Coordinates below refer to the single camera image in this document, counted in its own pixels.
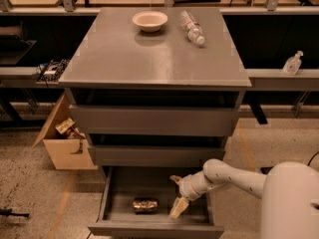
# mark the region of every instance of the water bottle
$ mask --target water bottle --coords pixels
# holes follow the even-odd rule
[[[205,38],[202,34],[202,29],[198,22],[194,19],[189,11],[180,13],[181,27],[187,34],[188,38],[198,46],[202,46]]]

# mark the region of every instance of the gray tabletop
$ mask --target gray tabletop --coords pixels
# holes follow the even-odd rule
[[[158,32],[145,33],[133,24],[133,16],[146,10],[167,14]],[[181,29],[182,10],[201,25],[203,47]],[[217,8],[103,8],[59,84],[249,87],[250,81]]]

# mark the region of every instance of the white robotic arm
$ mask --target white robotic arm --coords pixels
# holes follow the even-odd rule
[[[319,238],[319,173],[305,164],[280,163],[264,175],[211,159],[203,171],[170,178],[181,195],[170,212],[172,218],[177,218],[190,201],[230,183],[262,198],[261,239]]]

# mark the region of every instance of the cardboard flap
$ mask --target cardboard flap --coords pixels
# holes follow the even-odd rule
[[[65,93],[62,93],[56,101],[55,106],[51,110],[45,124],[43,125],[32,147],[37,146],[42,139],[46,137],[53,138],[56,135],[55,124],[58,123],[58,121],[63,121],[68,118],[69,105],[70,102],[67,98],[67,95]]]

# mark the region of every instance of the concrete floor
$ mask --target concrete floor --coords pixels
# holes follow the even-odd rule
[[[226,146],[225,161],[259,172],[285,160],[307,163],[319,150],[319,119],[276,119],[268,124],[240,119]],[[0,216],[1,238],[86,239],[97,220],[104,180],[96,170],[56,170],[43,143],[32,144],[38,129],[0,130],[0,207],[29,212],[30,217]],[[318,169],[319,157],[312,166]],[[261,201],[230,187],[211,193],[221,239],[260,237]]]

